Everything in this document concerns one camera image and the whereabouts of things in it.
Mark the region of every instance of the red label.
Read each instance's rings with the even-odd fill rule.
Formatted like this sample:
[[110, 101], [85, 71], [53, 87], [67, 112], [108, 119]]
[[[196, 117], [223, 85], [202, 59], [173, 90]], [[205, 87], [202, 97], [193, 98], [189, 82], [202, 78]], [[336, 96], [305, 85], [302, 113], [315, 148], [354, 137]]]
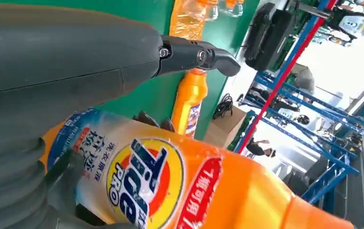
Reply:
[[221, 161], [221, 158], [210, 158], [203, 163], [189, 190], [176, 229], [196, 229], [203, 224], [222, 171]]
[[85, 127], [83, 130], [82, 130], [82, 133], [81, 135], [78, 137], [78, 139], [76, 140], [75, 144], [74, 144], [74, 147], [73, 147], [73, 150], [75, 152], [77, 152], [79, 150], [79, 146], [82, 144], [82, 141], [85, 139], [86, 137], [86, 134], [89, 132], [90, 128], [89, 127]]

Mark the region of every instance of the person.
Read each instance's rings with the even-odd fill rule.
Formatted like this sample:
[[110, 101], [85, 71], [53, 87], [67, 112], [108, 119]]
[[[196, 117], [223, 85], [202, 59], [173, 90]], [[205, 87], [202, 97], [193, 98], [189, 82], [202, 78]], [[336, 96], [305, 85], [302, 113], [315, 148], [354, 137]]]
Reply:
[[[267, 144], [267, 148], [263, 149], [259, 144]], [[261, 140], [261, 141], [254, 141], [254, 138], [250, 140], [248, 145], [246, 146], [246, 149], [256, 156], [268, 156], [268, 157], [274, 157], [276, 155], [276, 150], [272, 149], [270, 146], [269, 140]]]

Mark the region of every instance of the orange detergent bottle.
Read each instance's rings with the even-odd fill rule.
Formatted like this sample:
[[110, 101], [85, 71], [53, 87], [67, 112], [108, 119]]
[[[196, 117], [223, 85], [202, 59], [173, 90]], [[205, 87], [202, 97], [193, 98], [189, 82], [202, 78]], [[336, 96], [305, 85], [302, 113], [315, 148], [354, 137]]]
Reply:
[[44, 136], [51, 168], [84, 157], [77, 202], [139, 229], [353, 229], [295, 196], [239, 154], [103, 111], [77, 113]]
[[194, 137], [202, 100], [206, 96], [206, 72], [197, 68], [188, 71], [179, 83], [171, 118], [178, 134]]

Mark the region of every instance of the blue metal frame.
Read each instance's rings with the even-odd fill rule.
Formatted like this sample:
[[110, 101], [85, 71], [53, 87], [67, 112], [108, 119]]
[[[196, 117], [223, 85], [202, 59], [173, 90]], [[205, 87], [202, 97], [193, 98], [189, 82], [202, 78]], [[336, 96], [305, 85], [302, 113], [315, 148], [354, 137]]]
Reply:
[[[265, 80], [266, 82], [275, 80], [275, 78], [272, 75], [268, 74], [268, 73], [259, 73], [258, 72], [256, 76], [260, 77], [261, 79]], [[301, 94], [304, 97], [312, 99], [313, 102], [316, 102], [318, 104], [321, 104], [321, 105], [333, 110], [334, 112], [331, 112], [333, 115], [338, 115], [339, 117], [345, 118], [345, 119], [347, 119], [349, 121], [352, 121], [353, 123], [360, 123], [360, 124], [364, 125], [364, 120], [363, 119], [352, 116], [352, 115], [348, 114], [346, 111], [341, 110], [341, 109], [339, 109], [339, 108], [337, 108], [335, 106], [332, 106], [331, 104], [328, 104], [328, 103], [326, 103], [326, 102], [324, 102], [324, 101], [322, 101], [322, 100], [320, 100], [320, 99], [318, 99], [318, 98], [316, 98], [316, 97], [314, 97], [314, 96], [312, 96], [312, 95], [310, 95], [310, 94], [308, 94], [308, 93], [306, 93], [306, 92], [304, 92], [302, 90], [299, 90], [298, 88], [296, 88], [293, 85], [290, 85], [289, 83], [284, 83], [283, 86], [290, 89], [291, 91], [294, 91], [294, 92], [296, 92], [298, 94]]]
[[[273, 88], [273, 83], [271, 82], [273, 79], [273, 76], [269, 75], [268, 73], [258, 73], [255, 76], [255, 82], [260, 83], [262, 85], [265, 85], [269, 88]], [[345, 111], [342, 111], [308, 93], [303, 92], [302, 90], [299, 90], [298, 88], [288, 84], [288, 83], [284, 83], [283, 84], [284, 87], [288, 88], [290, 91], [296, 92], [298, 95], [303, 95], [304, 97], [310, 98], [312, 101], [321, 104], [329, 109], [332, 109], [333, 112], [328, 111], [328, 110], [322, 110], [318, 107], [315, 107], [314, 105], [303, 101], [302, 99], [292, 95], [291, 93], [289, 93], [288, 91], [285, 91], [284, 89], [280, 89], [279, 93], [281, 95], [283, 95], [284, 97], [293, 100], [294, 102], [301, 104], [329, 119], [332, 119], [338, 123], [341, 123], [342, 125], [358, 132], [359, 134], [364, 136], [364, 120], [357, 118], [355, 116], [349, 115], [347, 114]]]
[[[349, 158], [347, 155], [342, 155], [339, 160], [344, 160], [344, 163], [349, 165]], [[326, 193], [338, 185], [342, 179], [348, 175], [346, 169], [341, 168], [338, 164], [333, 163], [316, 181], [314, 181], [309, 189], [301, 197], [311, 203], [316, 203]]]
[[[251, 96], [247, 96], [246, 99], [244, 99], [244, 101], [243, 101], [243, 104], [251, 105], [246, 100], [250, 101], [254, 107], [257, 107], [257, 108], [262, 107], [262, 103], [258, 102], [255, 98], [252, 98]], [[350, 173], [355, 174], [355, 175], [359, 174], [359, 171], [350, 165], [350, 157], [356, 158], [357, 156], [354, 153], [335, 144], [335, 139], [334, 139], [334, 142], [332, 142], [332, 141], [326, 139], [325, 137], [320, 136], [320, 135], [308, 130], [307, 128], [301, 126], [300, 124], [297, 124], [296, 122], [290, 120], [289, 118], [279, 114], [277, 111], [275, 111], [271, 108], [268, 108], [267, 112], [272, 113], [274, 116], [277, 116], [280, 120], [284, 120], [288, 124], [294, 125], [297, 129], [299, 129], [308, 138], [311, 139], [313, 136], [316, 136], [318, 139], [329, 144], [333, 149], [335, 149], [335, 151], [333, 151], [333, 153], [335, 152], [335, 154], [333, 155], [331, 150], [330, 150], [330, 152], [327, 152], [319, 143], [314, 142], [314, 144], [317, 147], [312, 146], [311, 144], [300, 139], [299, 137], [289, 133], [288, 131], [286, 131], [285, 129], [280, 127], [279, 125], [269, 121], [266, 118], [261, 118], [261, 120], [263, 122], [265, 122], [266, 124], [274, 127], [275, 129], [277, 129], [280, 132], [286, 134], [287, 136], [295, 139], [296, 141], [300, 142], [304, 146], [319, 153], [320, 155], [324, 156], [325, 158], [327, 158], [329, 160], [329, 163], [328, 163], [329, 168], [316, 181], [314, 181], [309, 186], [308, 190], [301, 196], [307, 202], [309, 202], [311, 204], [316, 203], [324, 195], [326, 195], [331, 190], [333, 190], [334, 187], [336, 185], [338, 185], [348, 174], [350, 174]], [[249, 111], [247, 113], [247, 115], [254, 116], [254, 117], [257, 116], [257, 114], [252, 110]], [[245, 130], [245, 134], [248, 133], [251, 125], [252, 125], [252, 123], [250, 123], [247, 126], [247, 128]], [[237, 146], [234, 149], [234, 152], [236, 152], [240, 148], [242, 143], [243, 143], [243, 138], [241, 138], [240, 141], [238, 142]]]
[[[258, 102], [258, 101], [256, 101], [255, 99], [250, 99], [250, 102], [252, 102], [252, 103], [256, 104], [257, 106], [261, 106], [261, 105], [259, 104], [259, 102]], [[275, 115], [275, 116], [279, 116], [281, 119], [285, 120], [288, 124], [292, 124], [292, 125], [294, 125], [296, 128], [298, 128], [298, 129], [299, 129], [299, 130], [301, 130], [301, 131], [302, 131], [302, 129], [304, 129], [304, 127], [302, 127], [302, 126], [300, 126], [299, 124], [297, 124], [297, 123], [293, 122], [292, 120], [288, 119], [287, 117], [285, 117], [285, 116], [283, 116], [283, 115], [279, 114], [279, 113], [278, 113], [278, 112], [276, 112], [275, 110], [272, 110], [271, 108], [268, 108], [268, 109], [267, 109], [267, 112], [271, 112], [271, 113], [273, 113], [273, 115]], [[257, 114], [256, 114], [254, 111], [252, 111], [252, 110], [251, 110], [251, 111], [249, 111], [249, 115], [257, 116]], [[269, 121], [269, 120], [267, 120], [267, 119], [265, 119], [265, 118], [262, 118], [261, 120], [262, 120], [263, 122], [267, 123], [268, 125], [270, 125], [270, 126], [274, 127], [275, 129], [279, 130], [280, 132], [282, 132], [282, 133], [286, 134], [287, 136], [289, 136], [289, 137], [291, 137], [291, 138], [295, 139], [296, 141], [298, 141], [298, 142], [302, 143], [304, 146], [306, 146], [306, 147], [310, 148], [311, 150], [314, 150], [315, 152], [319, 153], [320, 155], [322, 155], [323, 157], [327, 158], [328, 160], [330, 160], [330, 161], [332, 161], [332, 162], [334, 162], [334, 163], [336, 163], [336, 164], [340, 165], [340, 166], [341, 166], [341, 167], [343, 167], [343, 168], [348, 169], [348, 170], [349, 170], [350, 172], [352, 172], [353, 174], [356, 174], [356, 175], [358, 175], [358, 174], [359, 174], [359, 171], [358, 171], [358, 170], [356, 170], [355, 168], [353, 168], [353, 167], [351, 167], [351, 166], [349, 166], [349, 165], [345, 164], [345, 163], [344, 163], [344, 162], [342, 162], [341, 160], [339, 160], [339, 159], [337, 159], [336, 157], [334, 157], [332, 154], [330, 154], [330, 153], [329, 153], [329, 152], [327, 152], [325, 149], [323, 149], [323, 148], [322, 148], [322, 146], [321, 146], [321, 145], [319, 145], [318, 143], [314, 142], [314, 144], [317, 146], [317, 147], [314, 147], [314, 146], [310, 145], [309, 143], [307, 143], [307, 142], [303, 141], [302, 139], [300, 139], [300, 138], [296, 137], [295, 135], [293, 135], [293, 134], [289, 133], [288, 131], [286, 131], [285, 129], [281, 128], [280, 126], [278, 126], [278, 125], [276, 125], [276, 124], [272, 123], [271, 121]], [[313, 132], [312, 132], [312, 133], [306, 133], [306, 134], [307, 134], [307, 135], [309, 135], [309, 136], [308, 136], [309, 138], [311, 138], [311, 136], [317, 136], [317, 137], [321, 137], [321, 138], [323, 138], [322, 136], [316, 135], [316, 134], [315, 134], [315, 133], [313, 133]], [[337, 147], [338, 147], [338, 148], [341, 148], [341, 151], [343, 151], [343, 152], [344, 152], [344, 155], [356, 157], [356, 155], [355, 155], [354, 153], [352, 153], [352, 152], [350, 152], [350, 151], [348, 151], [348, 150], [346, 150], [346, 149], [344, 149], [344, 148], [342, 148], [342, 147], [340, 147], [340, 146], [338, 146], [338, 145], [337, 145]]]

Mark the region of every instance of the green table surface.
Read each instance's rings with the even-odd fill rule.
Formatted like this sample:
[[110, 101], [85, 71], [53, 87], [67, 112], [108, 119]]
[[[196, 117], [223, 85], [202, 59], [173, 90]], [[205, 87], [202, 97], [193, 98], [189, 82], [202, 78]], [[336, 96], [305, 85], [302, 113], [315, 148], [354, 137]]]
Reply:
[[[168, 34], [174, 0], [0, 0], [0, 3], [62, 6], [107, 12], [149, 23], [159, 33]], [[217, 20], [206, 23], [203, 40], [236, 54], [258, 3], [259, 0], [245, 1], [244, 14], [240, 18], [220, 14]], [[156, 77], [140, 85], [130, 94], [99, 107], [127, 117], [144, 110], [160, 122], [171, 117], [178, 84], [183, 75], [184, 73], [175, 73]], [[202, 103], [196, 139], [203, 139], [225, 81], [226, 77], [217, 70], [208, 73], [209, 92]]]

